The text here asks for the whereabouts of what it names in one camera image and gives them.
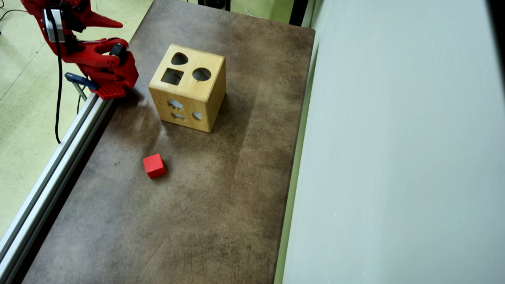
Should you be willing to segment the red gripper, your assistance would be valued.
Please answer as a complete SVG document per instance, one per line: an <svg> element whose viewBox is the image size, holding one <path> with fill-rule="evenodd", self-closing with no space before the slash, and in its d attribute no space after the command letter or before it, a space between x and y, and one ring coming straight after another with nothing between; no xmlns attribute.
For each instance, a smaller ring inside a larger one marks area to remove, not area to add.
<svg viewBox="0 0 505 284"><path fill-rule="evenodd" d="M86 27L122 28L121 22L91 11L90 0L60 0L63 27L82 33Z"/></svg>

